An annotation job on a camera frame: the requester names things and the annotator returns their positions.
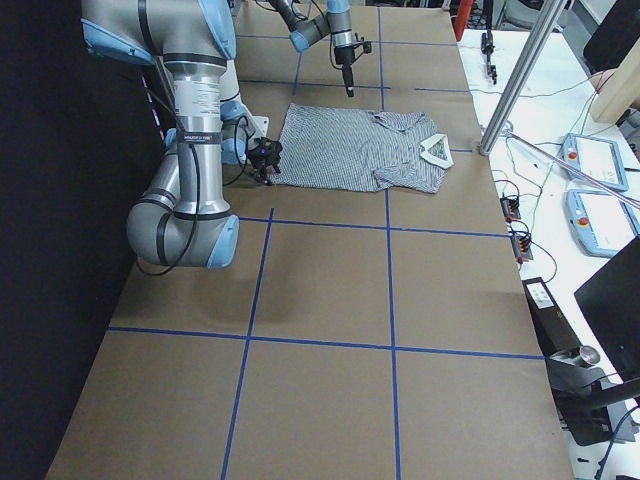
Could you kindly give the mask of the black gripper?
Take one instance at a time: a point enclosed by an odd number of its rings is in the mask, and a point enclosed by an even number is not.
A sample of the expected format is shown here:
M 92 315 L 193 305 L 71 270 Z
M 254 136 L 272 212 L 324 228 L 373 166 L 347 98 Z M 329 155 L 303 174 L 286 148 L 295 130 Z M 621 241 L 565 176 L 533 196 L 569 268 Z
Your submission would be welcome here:
M 260 184 L 273 186 L 269 179 L 267 169 L 271 167 L 277 174 L 279 168 L 282 144 L 277 140 L 259 139 L 257 145 L 248 151 L 247 157 L 254 169 L 253 178 Z
M 372 52 L 372 43 L 353 30 L 343 30 L 330 34 L 332 52 L 331 65 L 341 70 L 344 88 L 348 97 L 354 96 L 352 65 L 364 54 Z

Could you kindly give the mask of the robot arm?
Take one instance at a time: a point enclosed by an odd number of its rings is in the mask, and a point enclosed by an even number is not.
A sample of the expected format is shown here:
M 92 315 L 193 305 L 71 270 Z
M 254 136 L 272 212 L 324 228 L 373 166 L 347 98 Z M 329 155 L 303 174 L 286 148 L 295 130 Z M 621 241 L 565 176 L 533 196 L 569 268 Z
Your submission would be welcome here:
M 372 43 L 353 30 L 350 2 L 327 1 L 326 9 L 322 10 L 316 1 L 311 1 L 319 11 L 314 18 L 303 16 L 294 6 L 295 1 L 271 0 L 268 4 L 285 22 L 289 39 L 298 53 L 329 39 L 330 64 L 341 72 L 346 95 L 353 98 L 353 65 L 361 56 L 372 53 Z
M 228 266 L 239 218 L 223 196 L 223 141 L 237 85 L 236 35 L 225 1 L 85 1 L 89 49 L 138 65 L 161 60 L 171 74 L 176 134 L 127 219 L 138 257 L 165 266 Z

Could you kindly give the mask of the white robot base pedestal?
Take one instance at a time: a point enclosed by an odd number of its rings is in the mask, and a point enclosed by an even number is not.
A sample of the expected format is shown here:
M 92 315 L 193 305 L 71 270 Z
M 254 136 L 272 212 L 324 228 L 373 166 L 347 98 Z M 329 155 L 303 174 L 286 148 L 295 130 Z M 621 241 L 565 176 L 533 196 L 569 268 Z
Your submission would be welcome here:
M 267 117 L 264 136 L 278 139 L 283 113 L 288 105 L 289 90 L 274 83 L 279 71 L 278 53 L 281 45 L 274 38 L 276 17 L 262 10 L 254 2 L 238 5 L 235 28 L 238 34 L 238 56 L 235 61 L 242 102 L 255 118 Z

